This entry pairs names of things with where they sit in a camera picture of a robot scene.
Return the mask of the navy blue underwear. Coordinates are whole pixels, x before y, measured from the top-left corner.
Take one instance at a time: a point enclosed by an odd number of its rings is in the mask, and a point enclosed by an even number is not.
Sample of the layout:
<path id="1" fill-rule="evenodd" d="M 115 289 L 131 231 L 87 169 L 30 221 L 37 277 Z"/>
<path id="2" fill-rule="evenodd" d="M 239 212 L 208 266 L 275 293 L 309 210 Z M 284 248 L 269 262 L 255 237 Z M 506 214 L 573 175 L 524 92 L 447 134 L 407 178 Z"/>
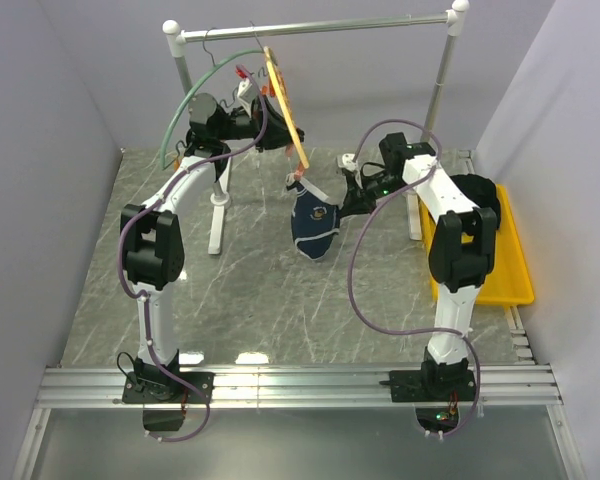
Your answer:
<path id="1" fill-rule="evenodd" d="M 289 175 L 286 189 L 295 193 L 290 220 L 293 243 L 303 256 L 320 260 L 339 234 L 339 206 L 306 178 Z"/>

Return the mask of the pink end clothespin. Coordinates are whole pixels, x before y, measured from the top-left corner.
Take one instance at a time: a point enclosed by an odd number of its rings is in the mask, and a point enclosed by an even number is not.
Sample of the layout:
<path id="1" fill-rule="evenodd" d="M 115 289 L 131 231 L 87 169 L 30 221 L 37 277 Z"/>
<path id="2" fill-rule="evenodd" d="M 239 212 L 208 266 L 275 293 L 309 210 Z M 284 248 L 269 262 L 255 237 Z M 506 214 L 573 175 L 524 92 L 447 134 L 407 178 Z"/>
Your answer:
<path id="1" fill-rule="evenodd" d="M 288 189 L 293 188 L 297 183 L 299 183 L 302 180 L 304 173 L 305 171 L 301 168 L 297 168 L 293 172 L 289 173 L 285 179 L 286 187 Z"/>

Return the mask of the yellow clip hanger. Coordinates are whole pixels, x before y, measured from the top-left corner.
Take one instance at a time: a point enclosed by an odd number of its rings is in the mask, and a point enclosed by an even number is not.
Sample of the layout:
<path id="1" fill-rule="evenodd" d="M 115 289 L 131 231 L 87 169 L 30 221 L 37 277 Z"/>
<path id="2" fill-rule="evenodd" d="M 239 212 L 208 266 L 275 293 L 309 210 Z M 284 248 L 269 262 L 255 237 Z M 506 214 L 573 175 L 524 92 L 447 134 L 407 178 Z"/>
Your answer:
<path id="1" fill-rule="evenodd" d="M 289 132 L 293 139 L 293 145 L 295 146 L 294 153 L 296 153 L 298 156 L 298 165 L 296 169 L 301 168 L 304 171 L 306 171 L 309 168 L 309 160 L 304 150 L 298 128 L 293 118 L 293 112 L 291 109 L 283 74 L 279 68 L 273 50 L 268 46 L 264 46 L 260 42 L 254 24 L 251 24 L 251 32 L 252 35 L 255 37 L 258 45 L 261 47 L 261 50 L 263 51 L 265 57 L 265 65 L 269 74 L 269 95 L 277 99 L 280 110 L 285 118 L 287 126 L 289 127 Z"/>

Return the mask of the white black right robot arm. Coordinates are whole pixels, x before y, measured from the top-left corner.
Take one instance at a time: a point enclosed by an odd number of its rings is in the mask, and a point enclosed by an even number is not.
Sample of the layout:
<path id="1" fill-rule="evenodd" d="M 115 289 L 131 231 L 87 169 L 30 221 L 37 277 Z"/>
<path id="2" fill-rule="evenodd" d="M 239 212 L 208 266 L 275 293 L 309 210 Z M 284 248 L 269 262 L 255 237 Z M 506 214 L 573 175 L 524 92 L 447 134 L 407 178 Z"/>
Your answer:
<path id="1" fill-rule="evenodd" d="M 498 215 L 462 192 L 438 166 L 429 143 L 411 143 L 401 133 L 390 133 L 379 150 L 383 161 L 371 175 L 356 156 L 340 160 L 347 184 L 340 215 L 370 214 L 379 200 L 409 188 L 435 223 L 428 265 L 438 286 L 434 330 L 419 370 L 393 371 L 386 384 L 395 402 L 468 401 L 476 378 L 465 340 L 478 294 L 494 269 Z"/>

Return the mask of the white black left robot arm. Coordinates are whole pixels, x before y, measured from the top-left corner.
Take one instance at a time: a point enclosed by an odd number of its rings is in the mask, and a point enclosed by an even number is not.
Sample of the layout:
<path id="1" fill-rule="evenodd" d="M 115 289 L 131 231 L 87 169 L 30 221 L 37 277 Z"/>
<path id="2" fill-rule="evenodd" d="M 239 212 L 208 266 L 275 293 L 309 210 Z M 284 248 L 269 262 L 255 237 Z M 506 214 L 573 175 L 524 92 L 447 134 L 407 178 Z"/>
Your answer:
<path id="1" fill-rule="evenodd" d="M 187 104 L 189 129 L 175 173 L 144 203 L 126 205 L 120 218 L 117 270 L 126 294 L 137 302 L 140 324 L 127 383 L 160 402 L 173 401 L 193 386 L 181 373 L 173 326 L 173 285 L 185 260 L 180 214 L 208 189 L 215 203 L 223 204 L 221 179 L 234 155 L 230 142 L 244 140 L 262 152 L 299 147 L 305 140 L 304 131 L 260 93 L 246 95 L 231 111 L 206 93 Z"/>

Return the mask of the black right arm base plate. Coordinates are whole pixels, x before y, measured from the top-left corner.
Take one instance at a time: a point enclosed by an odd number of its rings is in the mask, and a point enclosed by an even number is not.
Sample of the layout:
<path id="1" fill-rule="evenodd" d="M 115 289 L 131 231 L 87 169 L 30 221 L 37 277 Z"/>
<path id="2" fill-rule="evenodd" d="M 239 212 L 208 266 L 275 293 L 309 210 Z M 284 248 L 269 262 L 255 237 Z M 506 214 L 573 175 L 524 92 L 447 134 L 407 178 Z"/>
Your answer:
<path id="1" fill-rule="evenodd" d="M 472 371 L 446 375 L 424 370 L 391 370 L 379 384 L 389 389 L 393 403 L 472 401 L 480 386 Z"/>

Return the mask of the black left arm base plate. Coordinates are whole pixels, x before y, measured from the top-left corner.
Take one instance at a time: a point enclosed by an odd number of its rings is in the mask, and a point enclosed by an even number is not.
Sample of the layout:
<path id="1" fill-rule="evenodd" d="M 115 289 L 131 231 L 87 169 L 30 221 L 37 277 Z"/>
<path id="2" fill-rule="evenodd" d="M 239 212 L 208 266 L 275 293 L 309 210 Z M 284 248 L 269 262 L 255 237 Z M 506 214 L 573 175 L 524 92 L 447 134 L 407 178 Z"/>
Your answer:
<path id="1" fill-rule="evenodd" d="M 196 387 L 201 396 L 165 376 L 147 380 L 130 374 L 121 402 L 143 407 L 143 425 L 149 432 L 177 432 L 184 424 L 187 405 L 203 405 L 211 399 L 215 379 L 215 374 L 208 371 L 184 372 L 179 376 Z"/>

